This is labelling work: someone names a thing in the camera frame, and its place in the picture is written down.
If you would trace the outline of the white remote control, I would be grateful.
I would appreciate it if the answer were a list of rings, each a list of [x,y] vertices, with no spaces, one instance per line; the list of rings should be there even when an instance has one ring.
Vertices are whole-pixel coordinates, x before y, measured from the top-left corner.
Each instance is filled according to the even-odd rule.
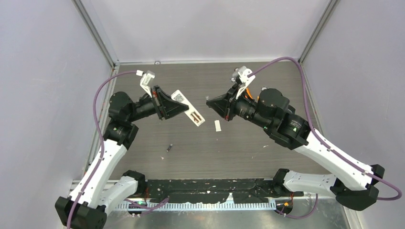
[[[192,103],[180,90],[176,90],[175,92],[173,92],[171,94],[171,99],[188,106],[188,109],[184,111],[184,113],[197,127],[201,126],[205,122],[204,117],[200,114],[200,112],[198,112],[198,110],[192,105]]]

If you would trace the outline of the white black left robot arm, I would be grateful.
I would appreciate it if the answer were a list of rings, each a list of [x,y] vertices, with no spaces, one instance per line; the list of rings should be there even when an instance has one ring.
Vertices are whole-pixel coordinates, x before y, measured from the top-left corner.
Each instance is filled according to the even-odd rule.
[[[125,92],[114,93],[109,99],[110,122],[101,136],[94,161],[69,196],[59,197],[55,203],[62,224],[68,229],[102,229],[108,215],[127,197],[142,197],[147,190],[145,175],[133,170],[125,172],[108,190],[104,189],[136,137],[139,129],[134,121],[154,114],[166,120],[193,110],[179,90],[168,95],[154,86],[137,102]]]

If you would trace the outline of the white battery cover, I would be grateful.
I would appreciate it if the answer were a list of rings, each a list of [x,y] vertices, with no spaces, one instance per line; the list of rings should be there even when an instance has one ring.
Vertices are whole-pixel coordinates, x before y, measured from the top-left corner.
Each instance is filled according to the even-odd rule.
[[[214,121],[214,126],[215,126],[215,131],[216,132],[221,132],[221,124],[220,124],[220,121],[219,120],[215,120]]]

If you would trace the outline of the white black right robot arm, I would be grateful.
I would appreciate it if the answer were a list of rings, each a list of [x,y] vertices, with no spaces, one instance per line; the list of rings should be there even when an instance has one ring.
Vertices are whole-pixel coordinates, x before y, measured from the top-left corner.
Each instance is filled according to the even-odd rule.
[[[312,131],[307,120],[295,113],[289,99],[274,88],[265,88],[257,100],[248,93],[239,93],[233,85],[227,93],[212,98],[206,105],[226,121],[239,116],[261,128],[276,144],[298,152],[328,173],[304,174],[281,168],[273,177],[273,191],[278,196],[308,192],[335,198],[341,205],[362,211],[378,198],[376,187],[385,169],[378,164],[367,165],[346,153],[335,154],[336,147],[317,131]]]

